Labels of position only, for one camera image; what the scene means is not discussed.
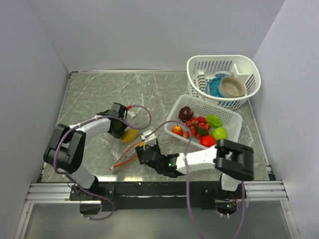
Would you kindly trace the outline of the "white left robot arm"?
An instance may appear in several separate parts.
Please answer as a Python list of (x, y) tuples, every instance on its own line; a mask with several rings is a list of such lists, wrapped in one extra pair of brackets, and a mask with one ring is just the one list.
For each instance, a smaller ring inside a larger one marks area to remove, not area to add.
[(81, 194), (87, 200), (94, 200), (99, 194), (98, 179), (82, 164), (86, 143), (102, 134), (109, 133), (120, 138), (136, 113), (119, 103), (113, 103), (110, 110), (97, 113), (88, 124), (55, 127), (43, 155), (44, 162), (55, 166), (59, 172), (67, 173), (81, 187)]

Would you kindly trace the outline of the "green fake apple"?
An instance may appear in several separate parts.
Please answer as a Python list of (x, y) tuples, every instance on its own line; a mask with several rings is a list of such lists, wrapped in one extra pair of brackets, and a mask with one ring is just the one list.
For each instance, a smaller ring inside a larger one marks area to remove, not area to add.
[(218, 127), (216, 129), (214, 129), (212, 131), (211, 135), (216, 140), (227, 139), (227, 137), (228, 137), (227, 130), (224, 127)]

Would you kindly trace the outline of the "green fake pepper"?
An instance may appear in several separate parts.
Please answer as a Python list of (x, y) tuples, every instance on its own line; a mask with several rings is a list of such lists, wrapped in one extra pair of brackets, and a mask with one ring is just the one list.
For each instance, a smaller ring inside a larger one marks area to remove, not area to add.
[(212, 128), (223, 127), (221, 119), (215, 115), (207, 115), (205, 119)]

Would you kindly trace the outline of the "clear zip top bag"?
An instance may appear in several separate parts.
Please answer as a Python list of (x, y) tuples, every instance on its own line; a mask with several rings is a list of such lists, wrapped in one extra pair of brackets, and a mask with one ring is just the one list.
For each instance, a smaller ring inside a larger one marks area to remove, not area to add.
[(131, 143), (123, 143), (121, 138), (114, 138), (107, 134), (102, 139), (103, 149), (106, 150), (102, 157), (104, 169), (112, 171), (132, 162), (137, 157), (135, 147), (141, 142), (140, 135)]

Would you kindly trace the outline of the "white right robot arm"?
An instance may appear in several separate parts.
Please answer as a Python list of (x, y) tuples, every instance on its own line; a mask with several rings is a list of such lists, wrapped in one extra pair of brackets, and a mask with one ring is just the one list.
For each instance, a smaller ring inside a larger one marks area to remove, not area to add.
[(254, 179), (253, 148), (226, 139), (215, 146), (192, 152), (161, 154), (159, 144), (136, 146), (139, 163), (170, 178), (186, 176), (190, 172), (217, 169), (222, 173), (218, 193), (230, 198), (242, 181)]

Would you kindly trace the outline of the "red fake cherry bunch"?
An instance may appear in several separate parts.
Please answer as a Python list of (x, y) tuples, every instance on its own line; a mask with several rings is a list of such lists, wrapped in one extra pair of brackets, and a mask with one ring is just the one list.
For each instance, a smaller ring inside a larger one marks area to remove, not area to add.
[(190, 129), (191, 135), (197, 139), (209, 135), (210, 125), (203, 116), (192, 117), (190, 120), (185, 121), (185, 124)]

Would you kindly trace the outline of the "dark red fake plum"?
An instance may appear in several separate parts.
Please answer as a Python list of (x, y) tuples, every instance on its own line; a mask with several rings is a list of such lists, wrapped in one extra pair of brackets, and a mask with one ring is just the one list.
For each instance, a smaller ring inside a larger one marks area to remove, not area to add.
[(178, 118), (182, 121), (188, 121), (193, 117), (193, 110), (189, 106), (185, 106), (180, 109)]

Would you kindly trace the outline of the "white perforated basket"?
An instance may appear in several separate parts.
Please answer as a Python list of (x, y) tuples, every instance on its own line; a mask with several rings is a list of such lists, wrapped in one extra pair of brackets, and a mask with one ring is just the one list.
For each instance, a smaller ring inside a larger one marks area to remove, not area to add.
[(202, 125), (203, 123), (208, 123), (205, 117), (211, 116), (212, 118), (214, 118), (215, 122), (218, 122), (222, 127), (225, 128), (225, 130), (227, 131), (228, 140), (234, 142), (238, 141), (243, 121), (240, 114), (186, 94), (181, 95), (177, 99), (170, 113), (168, 114), (168, 117), (166, 118), (171, 122), (164, 126), (164, 130), (172, 137), (179, 139), (185, 143), (188, 142), (187, 138), (172, 132), (172, 129), (177, 124), (182, 128), (183, 131), (189, 129), (190, 124), (184, 123), (178, 117), (180, 110), (184, 107), (189, 107), (193, 111), (192, 118), (195, 120), (196, 123), (199, 123), (200, 125)]

